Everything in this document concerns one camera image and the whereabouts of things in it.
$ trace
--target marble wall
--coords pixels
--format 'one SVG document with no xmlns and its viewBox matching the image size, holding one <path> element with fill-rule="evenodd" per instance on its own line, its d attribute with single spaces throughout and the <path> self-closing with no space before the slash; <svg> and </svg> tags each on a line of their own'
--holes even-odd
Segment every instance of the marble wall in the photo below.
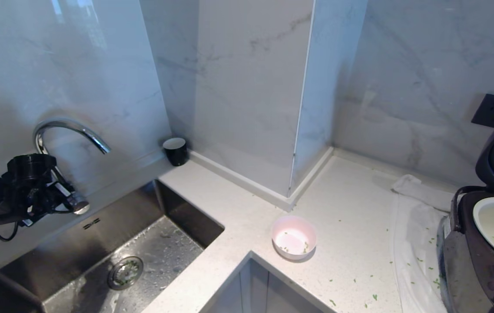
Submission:
<svg viewBox="0 0 494 313">
<path fill-rule="evenodd" d="M 79 120 L 112 147 L 102 155 L 71 131 L 46 133 L 85 194 L 163 158 L 171 131 L 137 0 L 0 0 L 0 174 L 34 152 L 47 117 Z"/>
<path fill-rule="evenodd" d="M 291 190 L 332 145 L 335 102 L 355 58 L 366 0 L 315 0 Z"/>
<path fill-rule="evenodd" d="M 286 196 L 313 1 L 141 5 L 175 135 Z"/>
<path fill-rule="evenodd" d="M 457 184 L 492 132 L 470 120 L 494 93 L 494 2 L 369 0 L 334 143 Z"/>
</svg>

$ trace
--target faucet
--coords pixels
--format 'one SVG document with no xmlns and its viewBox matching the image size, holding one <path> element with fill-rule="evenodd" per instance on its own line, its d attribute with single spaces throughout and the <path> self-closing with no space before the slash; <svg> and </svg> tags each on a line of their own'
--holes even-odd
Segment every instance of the faucet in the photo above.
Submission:
<svg viewBox="0 0 494 313">
<path fill-rule="evenodd" d="M 100 136 L 90 130 L 88 127 L 69 119 L 51 119 L 38 123 L 33 131 L 34 145 L 38 153 L 50 154 L 44 145 L 44 132 L 47 129 L 61 127 L 80 133 L 82 136 L 90 140 L 102 154 L 109 153 L 112 149 L 106 144 Z M 66 202 L 69 204 L 70 211 L 74 214 L 84 214 L 90 208 L 88 200 L 70 184 L 63 176 L 62 172 L 55 166 L 52 169 L 52 178 L 55 186 L 64 194 Z"/>
</svg>

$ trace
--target black cable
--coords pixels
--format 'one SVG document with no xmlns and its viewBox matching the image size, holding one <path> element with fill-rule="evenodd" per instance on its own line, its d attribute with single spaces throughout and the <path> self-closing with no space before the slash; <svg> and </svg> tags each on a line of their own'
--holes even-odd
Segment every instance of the black cable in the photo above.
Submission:
<svg viewBox="0 0 494 313">
<path fill-rule="evenodd" d="M 19 228 L 19 224 L 18 222 L 15 222 L 15 227 L 13 228 L 13 233 L 11 234 L 11 236 L 9 236 L 8 238 L 4 238 L 2 237 L 2 235 L 0 235 L 0 240 L 1 241 L 5 241 L 5 242 L 8 242 L 9 240 L 12 240 L 15 235 L 17 234 L 17 229 Z"/>
</svg>

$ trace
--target countertop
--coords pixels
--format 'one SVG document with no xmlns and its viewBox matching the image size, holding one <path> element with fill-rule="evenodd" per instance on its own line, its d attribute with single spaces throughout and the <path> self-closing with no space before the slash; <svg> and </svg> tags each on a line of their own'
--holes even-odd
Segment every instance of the countertop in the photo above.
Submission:
<svg viewBox="0 0 494 313">
<path fill-rule="evenodd" d="M 225 230 L 144 313 L 201 311 L 250 258 L 324 312 L 401 312 L 388 228 L 390 186 L 405 173 L 335 153 L 286 213 L 193 161 L 172 169 L 160 180 Z M 272 246 L 271 225 L 287 214 L 316 228 L 318 245 L 304 262 L 287 261 Z"/>
</svg>

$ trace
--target black cup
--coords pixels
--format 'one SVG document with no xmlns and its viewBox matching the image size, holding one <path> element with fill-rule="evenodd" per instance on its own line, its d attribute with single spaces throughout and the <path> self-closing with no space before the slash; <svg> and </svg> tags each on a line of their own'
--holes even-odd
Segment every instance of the black cup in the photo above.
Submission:
<svg viewBox="0 0 494 313">
<path fill-rule="evenodd" d="M 164 141 L 162 147 L 166 152 L 169 162 L 172 166 L 182 166 L 189 160 L 187 152 L 187 141 L 183 138 L 171 138 Z"/>
</svg>

